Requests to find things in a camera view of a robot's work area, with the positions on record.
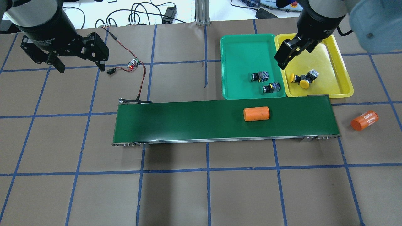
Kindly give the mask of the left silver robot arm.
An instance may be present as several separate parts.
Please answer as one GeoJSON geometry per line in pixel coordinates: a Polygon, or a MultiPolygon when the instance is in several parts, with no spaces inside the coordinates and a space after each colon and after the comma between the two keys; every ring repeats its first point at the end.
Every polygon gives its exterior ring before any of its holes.
{"type": "Polygon", "coordinates": [[[53,66],[64,73],[60,57],[76,56],[105,70],[109,48],[98,33],[79,35],[66,13],[62,0],[2,0],[6,15],[24,34],[21,49],[35,62],[53,66]]]}

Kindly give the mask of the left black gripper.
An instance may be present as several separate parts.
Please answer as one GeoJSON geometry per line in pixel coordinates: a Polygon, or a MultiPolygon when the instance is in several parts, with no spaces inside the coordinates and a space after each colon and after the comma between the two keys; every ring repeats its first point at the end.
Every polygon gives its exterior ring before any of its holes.
{"type": "Polygon", "coordinates": [[[59,57],[76,56],[105,71],[109,48],[98,33],[79,35],[62,6],[16,6],[16,27],[24,34],[21,49],[35,63],[64,73],[66,66],[59,57]]]}

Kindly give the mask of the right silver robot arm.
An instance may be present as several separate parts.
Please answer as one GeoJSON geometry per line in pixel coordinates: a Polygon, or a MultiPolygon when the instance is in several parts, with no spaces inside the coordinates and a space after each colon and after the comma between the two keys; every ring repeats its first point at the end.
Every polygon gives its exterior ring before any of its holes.
{"type": "Polygon", "coordinates": [[[284,40],[274,58],[280,69],[304,50],[313,52],[349,17],[350,28],[368,53],[401,50],[402,2],[400,0],[299,0],[303,10],[293,39],[284,40]]]}

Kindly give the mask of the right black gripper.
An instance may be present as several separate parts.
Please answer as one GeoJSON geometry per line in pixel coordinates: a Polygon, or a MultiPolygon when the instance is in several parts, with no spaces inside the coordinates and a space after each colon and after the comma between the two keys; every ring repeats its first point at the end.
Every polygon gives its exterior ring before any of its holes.
{"type": "Polygon", "coordinates": [[[341,16],[325,15],[304,6],[297,22],[298,32],[292,39],[283,40],[274,56],[280,69],[285,70],[290,61],[304,50],[312,53],[322,40],[333,34],[340,22],[341,16]]]}

